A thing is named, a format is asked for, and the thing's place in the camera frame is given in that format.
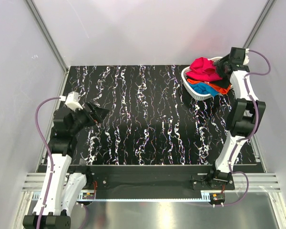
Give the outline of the pink red t shirt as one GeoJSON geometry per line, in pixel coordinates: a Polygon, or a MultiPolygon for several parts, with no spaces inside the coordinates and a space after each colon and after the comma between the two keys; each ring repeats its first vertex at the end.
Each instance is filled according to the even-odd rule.
{"type": "Polygon", "coordinates": [[[186,73],[188,78],[203,82],[214,82],[222,80],[216,72],[216,67],[212,60],[205,57],[195,59],[189,66],[190,71],[186,73]]]}

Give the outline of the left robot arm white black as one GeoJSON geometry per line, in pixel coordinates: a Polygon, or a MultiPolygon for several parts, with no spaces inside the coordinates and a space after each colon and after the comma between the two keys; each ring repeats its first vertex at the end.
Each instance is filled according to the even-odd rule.
{"type": "Polygon", "coordinates": [[[68,173],[77,145],[77,134],[104,121],[110,111],[86,102],[65,106],[54,112],[45,179],[31,215],[23,218],[26,229],[69,229],[71,213],[80,191],[93,185],[87,166],[68,173]]]}

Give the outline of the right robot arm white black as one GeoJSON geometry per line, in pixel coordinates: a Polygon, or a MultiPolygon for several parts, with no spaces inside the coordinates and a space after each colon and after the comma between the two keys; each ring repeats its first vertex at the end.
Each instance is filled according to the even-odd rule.
{"type": "Polygon", "coordinates": [[[237,156],[244,143],[257,132],[266,109],[265,102],[260,101],[254,93],[250,70],[244,64],[246,58],[246,50],[240,49],[231,51],[214,63],[218,74],[232,85],[236,101],[226,120],[228,135],[224,147],[205,178],[210,189],[221,190],[233,182],[237,156]]]}

